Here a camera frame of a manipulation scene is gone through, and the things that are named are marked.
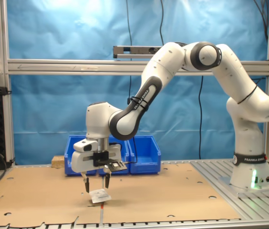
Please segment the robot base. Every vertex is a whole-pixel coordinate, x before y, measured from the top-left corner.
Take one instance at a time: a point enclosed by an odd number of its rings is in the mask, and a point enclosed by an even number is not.
[[[234,166],[231,179],[221,177],[219,182],[234,196],[269,191],[269,164],[240,164]]]

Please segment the metal table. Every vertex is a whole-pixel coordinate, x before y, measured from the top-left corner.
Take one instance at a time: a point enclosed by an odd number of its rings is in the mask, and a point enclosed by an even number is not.
[[[235,220],[203,220],[203,221],[170,221],[170,222],[144,222],[144,223],[124,223],[124,224],[103,224],[103,209],[101,209],[100,223],[98,224],[63,224],[45,225],[42,224],[36,229],[73,229],[73,228],[269,228],[269,192],[257,194],[246,194],[243,198],[237,198],[230,194],[222,183],[218,181],[220,177],[231,176],[233,164],[230,159],[214,160],[184,160],[184,161],[163,161],[162,164],[190,163],[202,176],[212,185],[212,187],[231,205],[240,215],[241,219]],[[50,167],[42,166],[20,166],[20,167]]]

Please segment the wooden block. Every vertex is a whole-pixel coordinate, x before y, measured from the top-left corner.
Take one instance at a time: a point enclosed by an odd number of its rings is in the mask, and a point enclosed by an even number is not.
[[[52,159],[52,168],[64,168],[64,157],[54,156]]]

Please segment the green led light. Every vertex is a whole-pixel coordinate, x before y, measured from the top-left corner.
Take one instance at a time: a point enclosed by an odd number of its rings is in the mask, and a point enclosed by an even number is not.
[[[254,186],[255,186],[255,177],[256,176],[257,176],[257,170],[254,169],[252,172],[251,188],[254,188]]]

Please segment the metal rail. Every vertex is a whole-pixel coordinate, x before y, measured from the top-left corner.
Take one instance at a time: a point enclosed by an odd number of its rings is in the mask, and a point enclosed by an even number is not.
[[[12,75],[141,75],[147,61],[81,61],[9,59]],[[269,75],[269,61],[242,61],[249,75]],[[211,71],[191,72],[180,69],[176,75],[213,75]]]

